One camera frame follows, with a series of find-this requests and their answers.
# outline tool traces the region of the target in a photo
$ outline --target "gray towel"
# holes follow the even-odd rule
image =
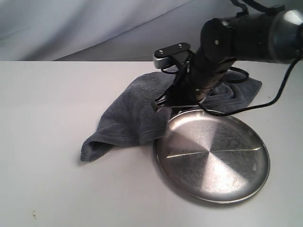
[[[236,79],[240,75],[227,72],[225,77]],[[104,112],[97,131],[81,149],[81,161],[93,161],[113,146],[139,146],[162,137],[170,119],[171,110],[157,113],[151,102],[172,84],[174,75],[152,72],[135,79]],[[259,92],[262,83],[249,78],[239,84],[221,83],[204,101],[206,108],[230,112],[247,107]]]

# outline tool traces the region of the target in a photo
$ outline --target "white tabletop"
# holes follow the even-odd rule
[[[273,99],[285,65],[236,64]],[[102,113],[152,62],[0,62],[1,227],[298,227],[303,204],[303,64],[274,106],[237,114],[263,139],[270,176],[236,205],[181,196],[162,178],[151,145],[115,148],[88,164],[83,141]]]

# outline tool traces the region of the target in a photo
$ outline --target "stainless steel plate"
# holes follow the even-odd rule
[[[200,110],[172,118],[155,143],[161,170],[181,190],[202,200],[232,203],[266,182],[269,155],[260,137],[235,117]]]

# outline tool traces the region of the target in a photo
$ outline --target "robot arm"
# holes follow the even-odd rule
[[[153,102],[156,111],[163,107],[182,110],[201,104],[236,61],[289,64],[302,55],[303,15],[299,11],[287,11],[284,6],[266,8],[253,0],[243,0],[262,11],[249,15],[245,4],[232,2],[242,12],[206,22],[196,53],[186,43],[154,53],[156,68],[164,70],[172,65],[178,68],[173,85]]]

